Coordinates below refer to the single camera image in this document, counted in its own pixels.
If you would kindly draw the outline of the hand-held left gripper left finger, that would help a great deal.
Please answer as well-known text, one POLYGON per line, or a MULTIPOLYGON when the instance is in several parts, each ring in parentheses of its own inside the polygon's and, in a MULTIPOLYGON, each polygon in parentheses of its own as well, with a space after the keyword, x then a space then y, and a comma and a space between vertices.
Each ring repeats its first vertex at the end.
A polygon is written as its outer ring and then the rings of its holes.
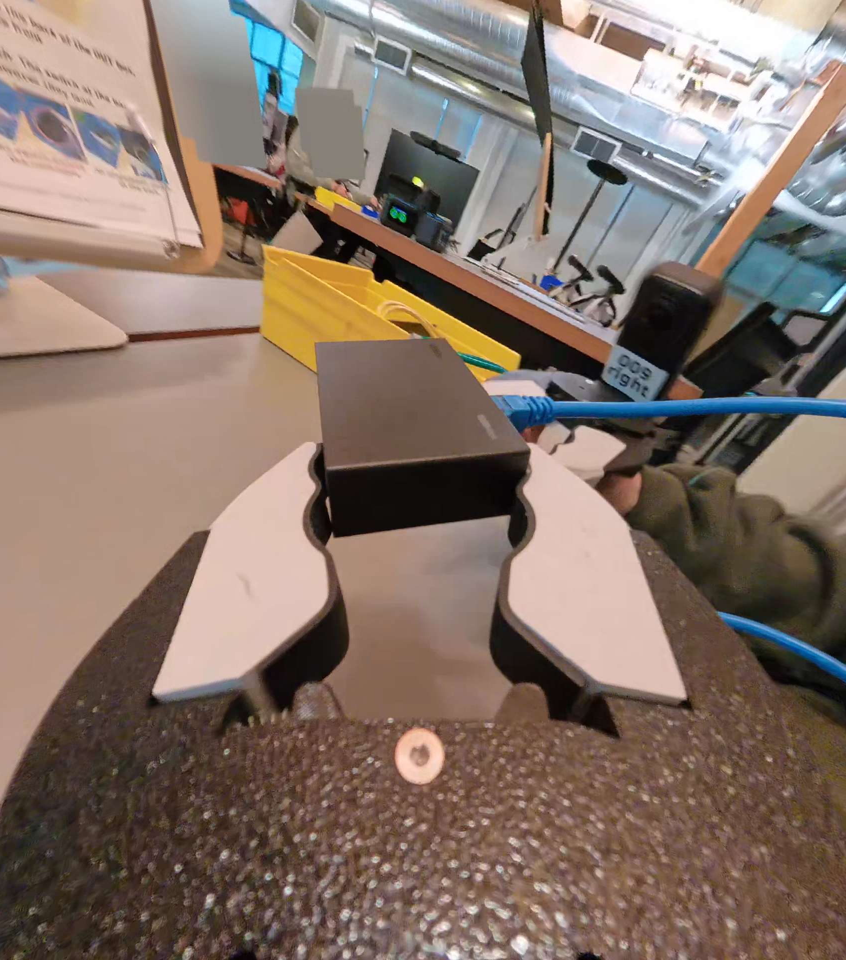
POLYGON ((237 693, 288 711, 349 649, 323 450, 302 443, 210 527, 151 690, 161 705, 237 693))

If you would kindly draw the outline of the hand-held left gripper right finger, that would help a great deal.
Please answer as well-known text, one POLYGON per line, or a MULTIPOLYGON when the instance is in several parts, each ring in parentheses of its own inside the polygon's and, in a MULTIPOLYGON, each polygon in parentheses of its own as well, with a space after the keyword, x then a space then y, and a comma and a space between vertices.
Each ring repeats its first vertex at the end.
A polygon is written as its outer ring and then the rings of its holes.
POLYGON ((626 522, 536 445, 517 488, 490 629, 490 654, 549 718, 584 719, 606 698, 689 701, 626 522))

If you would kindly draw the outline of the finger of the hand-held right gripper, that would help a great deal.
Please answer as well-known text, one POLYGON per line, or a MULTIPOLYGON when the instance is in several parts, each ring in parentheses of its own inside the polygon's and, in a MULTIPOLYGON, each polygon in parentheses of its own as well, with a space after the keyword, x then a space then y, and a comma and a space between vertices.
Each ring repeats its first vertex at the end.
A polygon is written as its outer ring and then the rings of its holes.
POLYGON ((626 444, 590 426, 549 424, 541 432, 541 449, 574 474, 604 474, 626 444))
POLYGON ((497 374, 482 382, 492 397, 548 399, 551 374, 544 370, 513 370, 497 374))

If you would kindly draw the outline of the black ethernet switch box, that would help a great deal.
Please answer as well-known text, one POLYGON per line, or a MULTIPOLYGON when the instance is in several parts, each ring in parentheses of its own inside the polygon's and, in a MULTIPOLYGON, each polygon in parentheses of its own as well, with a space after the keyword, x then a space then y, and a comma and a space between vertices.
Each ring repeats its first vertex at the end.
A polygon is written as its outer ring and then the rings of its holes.
POLYGON ((320 342, 314 354, 333 534, 511 514, 528 444, 449 345, 320 342))

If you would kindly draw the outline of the yellow plastic bin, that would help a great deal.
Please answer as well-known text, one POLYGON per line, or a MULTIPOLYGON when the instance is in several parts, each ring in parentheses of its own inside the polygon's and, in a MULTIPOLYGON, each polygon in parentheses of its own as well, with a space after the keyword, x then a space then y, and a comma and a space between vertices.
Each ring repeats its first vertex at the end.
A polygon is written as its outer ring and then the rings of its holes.
POLYGON ((263 250, 261 335, 311 371, 321 343, 435 337, 478 380, 512 372, 520 355, 369 269, 277 246, 263 250))

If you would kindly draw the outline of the person's right hand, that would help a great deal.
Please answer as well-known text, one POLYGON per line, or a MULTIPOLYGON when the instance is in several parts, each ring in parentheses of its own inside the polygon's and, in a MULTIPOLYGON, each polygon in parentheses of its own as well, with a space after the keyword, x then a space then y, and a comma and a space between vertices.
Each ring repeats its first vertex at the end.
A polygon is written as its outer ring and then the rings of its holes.
POLYGON ((644 472, 633 474, 612 472, 597 482, 596 491, 622 517, 628 517, 640 502, 644 487, 644 472))

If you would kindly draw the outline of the long wooden top desk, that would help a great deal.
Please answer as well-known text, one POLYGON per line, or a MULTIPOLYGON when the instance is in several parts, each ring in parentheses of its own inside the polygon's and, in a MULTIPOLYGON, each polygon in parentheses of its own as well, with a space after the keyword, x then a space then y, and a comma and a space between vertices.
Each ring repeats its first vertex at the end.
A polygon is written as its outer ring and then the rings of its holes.
POLYGON ((525 369, 599 377, 612 349, 609 334, 577 324, 468 259, 421 246, 378 219, 344 205, 329 208, 312 197, 304 201, 375 255, 376 280, 396 284, 510 348, 525 369))

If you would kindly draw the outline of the black round disc on pole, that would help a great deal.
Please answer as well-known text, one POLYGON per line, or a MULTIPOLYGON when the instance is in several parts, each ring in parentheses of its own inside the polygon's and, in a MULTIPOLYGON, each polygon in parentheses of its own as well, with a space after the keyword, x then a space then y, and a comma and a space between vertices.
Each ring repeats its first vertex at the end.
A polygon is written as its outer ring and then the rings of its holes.
POLYGON ((563 243, 563 246, 561 246, 559 250, 557 258, 553 262, 553 267, 556 270, 558 270, 563 262, 567 259, 577 234, 592 212, 594 206, 600 198, 601 193, 604 190, 604 187, 608 185, 626 186, 628 184, 627 175, 612 163, 592 158, 587 162, 587 169, 593 175, 593 177, 596 178, 597 183, 590 197, 585 201, 583 209, 576 218, 572 229, 563 243))

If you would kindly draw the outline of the ceiling vent grille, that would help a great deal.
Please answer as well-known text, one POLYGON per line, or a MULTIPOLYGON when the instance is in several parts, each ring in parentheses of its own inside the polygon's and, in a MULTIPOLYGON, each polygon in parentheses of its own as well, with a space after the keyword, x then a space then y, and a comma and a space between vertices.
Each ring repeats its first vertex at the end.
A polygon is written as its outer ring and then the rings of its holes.
POLYGON ((573 153, 590 161, 612 164, 621 147, 621 141, 587 126, 579 126, 570 149, 573 153))

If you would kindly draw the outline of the black monitor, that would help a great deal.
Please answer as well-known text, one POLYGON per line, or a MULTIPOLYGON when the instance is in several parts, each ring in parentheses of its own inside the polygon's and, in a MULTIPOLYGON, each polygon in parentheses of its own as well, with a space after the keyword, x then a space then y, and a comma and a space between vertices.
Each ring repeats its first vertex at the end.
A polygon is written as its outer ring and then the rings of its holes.
POLYGON ((410 134, 393 129, 374 187, 379 198, 397 196, 416 202, 429 191, 439 198, 435 212, 459 227, 477 184, 479 169, 433 150, 434 142, 421 143, 410 134))

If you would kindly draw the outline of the instruction sheet on stand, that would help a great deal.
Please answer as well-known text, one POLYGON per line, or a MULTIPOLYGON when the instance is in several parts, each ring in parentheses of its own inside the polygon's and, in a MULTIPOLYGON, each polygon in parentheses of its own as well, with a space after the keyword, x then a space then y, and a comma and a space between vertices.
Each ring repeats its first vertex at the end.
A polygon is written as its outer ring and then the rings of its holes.
POLYGON ((154 65, 165 138, 202 233, 201 248, 164 244, 67 222, 0 211, 0 359, 104 351, 123 347, 126 334, 33 277, 12 277, 6 258, 83 266, 203 274, 223 248, 223 226, 213 168, 199 159, 193 140, 179 133, 152 2, 154 65))

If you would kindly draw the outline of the printed instruction sheets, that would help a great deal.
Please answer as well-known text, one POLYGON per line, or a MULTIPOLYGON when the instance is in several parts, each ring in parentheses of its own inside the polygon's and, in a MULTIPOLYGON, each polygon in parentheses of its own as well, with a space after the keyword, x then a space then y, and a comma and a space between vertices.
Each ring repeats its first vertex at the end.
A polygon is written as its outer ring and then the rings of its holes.
POLYGON ((147 7, 0 1, 0 211, 203 246, 147 7))

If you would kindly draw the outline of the silver ventilation duct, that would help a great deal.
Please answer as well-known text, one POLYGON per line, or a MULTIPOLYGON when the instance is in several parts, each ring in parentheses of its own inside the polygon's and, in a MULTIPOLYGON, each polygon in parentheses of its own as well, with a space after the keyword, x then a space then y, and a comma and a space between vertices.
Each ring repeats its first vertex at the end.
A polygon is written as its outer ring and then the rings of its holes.
MULTIPOLYGON (((377 66, 512 125, 536 124, 524 74, 532 2, 301 2, 325 33, 357 36, 377 66)), ((832 73, 846 21, 797 25, 783 2, 539 2, 553 140, 585 126, 621 141, 638 178, 699 207, 768 165, 832 73)), ((822 222, 846 220, 846 107, 787 189, 822 222)))

